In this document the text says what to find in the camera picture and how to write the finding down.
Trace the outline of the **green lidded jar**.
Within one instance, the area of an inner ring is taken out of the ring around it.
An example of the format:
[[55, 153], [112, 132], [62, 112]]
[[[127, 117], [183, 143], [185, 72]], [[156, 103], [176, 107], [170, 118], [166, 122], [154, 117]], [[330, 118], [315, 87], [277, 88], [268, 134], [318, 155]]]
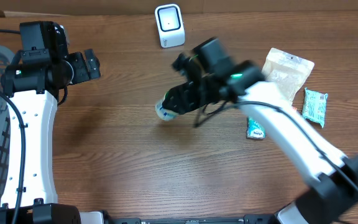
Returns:
[[155, 111], [158, 117], [164, 121], [173, 120], [179, 115], [177, 101], [169, 92], [166, 92], [163, 98], [156, 102]]

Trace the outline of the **small teal tissue pack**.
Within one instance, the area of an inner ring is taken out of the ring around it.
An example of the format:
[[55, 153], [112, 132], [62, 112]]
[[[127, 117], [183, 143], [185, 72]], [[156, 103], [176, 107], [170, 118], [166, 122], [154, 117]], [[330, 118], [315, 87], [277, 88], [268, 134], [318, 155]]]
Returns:
[[248, 117], [246, 137], [248, 139], [264, 139], [265, 129], [256, 120]]

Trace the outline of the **brown snack packet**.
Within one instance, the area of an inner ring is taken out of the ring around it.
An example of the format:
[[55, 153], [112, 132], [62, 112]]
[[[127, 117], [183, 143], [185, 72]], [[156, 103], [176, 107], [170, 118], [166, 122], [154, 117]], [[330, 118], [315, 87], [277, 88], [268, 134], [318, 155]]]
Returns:
[[285, 99], [292, 104], [296, 93], [304, 85], [314, 68], [314, 62], [271, 48], [262, 73], [266, 80], [277, 84]]

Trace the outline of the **green wet wipes pack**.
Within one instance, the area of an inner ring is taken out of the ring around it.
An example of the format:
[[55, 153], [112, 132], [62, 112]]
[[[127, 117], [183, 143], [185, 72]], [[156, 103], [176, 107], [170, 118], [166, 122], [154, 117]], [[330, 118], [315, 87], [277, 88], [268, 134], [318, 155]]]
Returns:
[[305, 88], [302, 117], [314, 123], [318, 123], [324, 128], [327, 99], [327, 93], [320, 93]]

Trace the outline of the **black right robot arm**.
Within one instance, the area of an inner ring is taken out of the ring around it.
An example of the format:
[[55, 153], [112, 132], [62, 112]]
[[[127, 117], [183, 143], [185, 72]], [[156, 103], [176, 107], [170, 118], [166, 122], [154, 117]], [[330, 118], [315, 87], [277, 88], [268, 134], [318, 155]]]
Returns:
[[161, 119], [202, 114], [211, 103], [219, 103], [220, 111], [237, 108], [265, 128], [308, 186], [275, 213], [246, 215], [245, 223], [332, 223], [358, 203], [358, 157], [347, 157], [325, 140], [253, 62], [235, 63], [213, 37], [195, 47], [192, 56], [180, 54], [172, 66], [186, 82], [155, 105]]

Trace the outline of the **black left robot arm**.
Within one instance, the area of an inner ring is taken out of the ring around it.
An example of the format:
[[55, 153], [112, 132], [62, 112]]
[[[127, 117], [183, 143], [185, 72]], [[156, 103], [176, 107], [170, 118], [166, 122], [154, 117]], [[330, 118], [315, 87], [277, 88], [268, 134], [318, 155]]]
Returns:
[[52, 21], [20, 25], [22, 49], [1, 77], [10, 116], [9, 165], [0, 223], [107, 223], [103, 212], [58, 202], [52, 170], [55, 114], [70, 85], [101, 76], [91, 49], [69, 53], [64, 28]]

